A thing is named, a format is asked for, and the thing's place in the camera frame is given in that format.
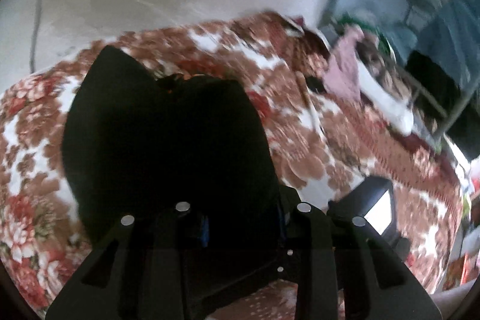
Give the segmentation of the floral brown red blanket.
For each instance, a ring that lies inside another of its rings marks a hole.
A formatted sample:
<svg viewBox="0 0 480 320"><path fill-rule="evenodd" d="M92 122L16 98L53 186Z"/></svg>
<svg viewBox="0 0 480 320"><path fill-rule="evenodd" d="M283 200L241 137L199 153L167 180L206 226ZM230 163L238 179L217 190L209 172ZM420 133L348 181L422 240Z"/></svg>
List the floral brown red blanket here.
<svg viewBox="0 0 480 320"><path fill-rule="evenodd" d="M325 208L368 175L394 184L397 226L411 240L408 268L435 292L460 225L459 182L450 165L389 128L376 107L310 93L305 78L329 46L319 32L274 12L241 19L126 32L94 41L1 96L1 264L38 318L89 254L64 176L67 112L105 46L156 76L238 80L264 124L280 179Z"/></svg>

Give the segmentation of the black orange lettered jacket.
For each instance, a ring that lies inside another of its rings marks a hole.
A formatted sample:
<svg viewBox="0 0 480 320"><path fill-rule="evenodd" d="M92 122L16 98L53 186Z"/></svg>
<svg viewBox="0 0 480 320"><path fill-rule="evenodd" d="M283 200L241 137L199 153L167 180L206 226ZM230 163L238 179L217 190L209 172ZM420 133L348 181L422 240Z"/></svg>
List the black orange lettered jacket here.
<svg viewBox="0 0 480 320"><path fill-rule="evenodd" d="M64 173L94 247L126 215L140 249L166 237L188 202L191 291L253 291L275 271L279 180L256 108L234 79L172 75L105 47L68 113Z"/></svg>

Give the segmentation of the white sock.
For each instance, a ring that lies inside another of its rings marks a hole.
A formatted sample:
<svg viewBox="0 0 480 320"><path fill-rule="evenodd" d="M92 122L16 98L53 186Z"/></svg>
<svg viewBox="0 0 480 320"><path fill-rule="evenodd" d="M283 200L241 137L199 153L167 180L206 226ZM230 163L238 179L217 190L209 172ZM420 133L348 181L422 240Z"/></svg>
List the white sock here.
<svg viewBox="0 0 480 320"><path fill-rule="evenodd" d="M413 112L402 101L397 101L387 93L370 75L363 62L358 60L357 65L360 92L377 107L394 130L402 136L409 136L414 126Z"/></svg>

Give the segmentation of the pink cloth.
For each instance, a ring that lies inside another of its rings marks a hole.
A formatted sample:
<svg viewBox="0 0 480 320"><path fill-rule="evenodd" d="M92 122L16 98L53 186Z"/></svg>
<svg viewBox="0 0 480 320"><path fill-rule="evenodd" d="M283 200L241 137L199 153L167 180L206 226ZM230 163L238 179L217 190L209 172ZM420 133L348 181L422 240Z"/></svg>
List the pink cloth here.
<svg viewBox="0 0 480 320"><path fill-rule="evenodd" d="M364 32L354 24L345 27L330 50L328 70L322 78L327 93L348 101L360 101L359 66L356 45Z"/></svg>

